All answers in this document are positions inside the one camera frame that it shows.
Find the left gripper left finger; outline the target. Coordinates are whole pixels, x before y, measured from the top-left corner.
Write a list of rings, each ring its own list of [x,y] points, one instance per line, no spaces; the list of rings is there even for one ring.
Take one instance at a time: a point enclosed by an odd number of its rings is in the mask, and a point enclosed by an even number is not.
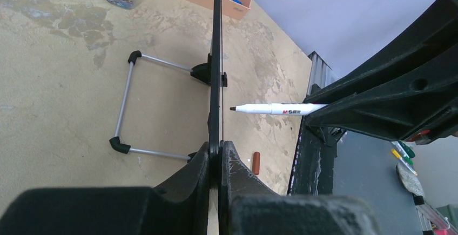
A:
[[[1,216],[1,234],[205,234],[208,143],[155,187],[30,189]]]

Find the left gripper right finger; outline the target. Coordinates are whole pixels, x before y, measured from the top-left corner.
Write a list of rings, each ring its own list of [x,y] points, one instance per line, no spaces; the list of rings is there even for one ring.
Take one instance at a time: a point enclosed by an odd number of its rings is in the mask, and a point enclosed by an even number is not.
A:
[[[347,196],[281,196],[240,160],[232,141],[219,151],[220,234],[381,234],[372,209]]]

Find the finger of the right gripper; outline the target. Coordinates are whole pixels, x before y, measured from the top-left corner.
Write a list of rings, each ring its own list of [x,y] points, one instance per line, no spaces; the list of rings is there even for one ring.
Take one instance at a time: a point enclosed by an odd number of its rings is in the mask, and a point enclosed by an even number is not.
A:
[[[457,132],[457,99],[342,99],[305,118],[387,141],[434,142]]]
[[[436,0],[395,39],[306,103],[329,104],[315,115],[429,92],[457,82],[457,0]]]

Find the brown marker cap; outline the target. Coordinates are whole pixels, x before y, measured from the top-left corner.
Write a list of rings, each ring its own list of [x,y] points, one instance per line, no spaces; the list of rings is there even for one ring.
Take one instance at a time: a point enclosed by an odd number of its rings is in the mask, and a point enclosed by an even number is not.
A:
[[[259,175],[260,173],[260,152],[256,151],[253,153],[252,157],[252,172],[255,175]]]

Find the white whiteboard marker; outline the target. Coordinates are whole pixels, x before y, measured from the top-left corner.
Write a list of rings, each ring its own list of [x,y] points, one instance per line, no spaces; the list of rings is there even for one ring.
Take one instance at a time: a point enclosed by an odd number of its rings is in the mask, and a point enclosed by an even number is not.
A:
[[[306,116],[315,111],[318,111],[326,104],[312,104],[312,103],[300,103],[300,104],[283,104],[283,103],[272,103],[272,104],[245,104],[230,107],[231,111],[249,113],[249,114],[266,114],[266,115],[298,115]]]

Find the black-framed whiteboard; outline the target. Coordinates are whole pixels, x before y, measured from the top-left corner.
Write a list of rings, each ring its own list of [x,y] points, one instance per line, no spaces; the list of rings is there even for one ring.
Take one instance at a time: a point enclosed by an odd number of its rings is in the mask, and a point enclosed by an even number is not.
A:
[[[223,62],[223,50],[222,50],[222,0],[213,0],[213,29],[211,39],[211,49],[207,57],[207,63],[197,65],[191,69],[182,67],[174,63],[169,63],[155,57],[142,54],[140,51],[134,51],[128,58],[129,72],[126,80],[125,91],[123,95],[122,105],[116,125],[114,137],[109,140],[111,147],[120,153],[128,154],[142,153],[147,155],[156,155],[169,158],[178,158],[183,160],[191,160],[191,156],[183,156],[172,153],[165,153],[153,150],[136,149],[130,145],[123,144],[120,141],[120,130],[123,121],[123,114],[126,107],[126,101],[129,94],[131,78],[133,74],[133,67],[137,59],[145,58],[151,61],[157,61],[166,65],[174,66],[176,68],[183,69],[190,72],[190,75],[197,80],[209,85],[211,87],[210,92],[210,112],[208,115],[208,154],[210,159],[218,157],[219,145],[220,145],[220,121],[222,116],[220,115],[220,100],[222,99],[222,83],[224,73],[221,72],[221,65]]]

